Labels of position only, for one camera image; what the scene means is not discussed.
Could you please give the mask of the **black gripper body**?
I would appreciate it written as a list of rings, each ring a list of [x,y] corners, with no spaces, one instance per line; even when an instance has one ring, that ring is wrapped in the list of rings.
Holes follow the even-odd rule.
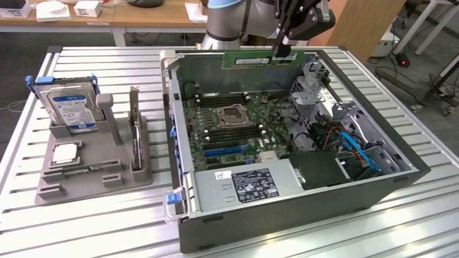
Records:
[[[319,0],[287,1],[288,5],[286,7],[286,25],[315,25],[318,22],[315,8],[319,2]]]

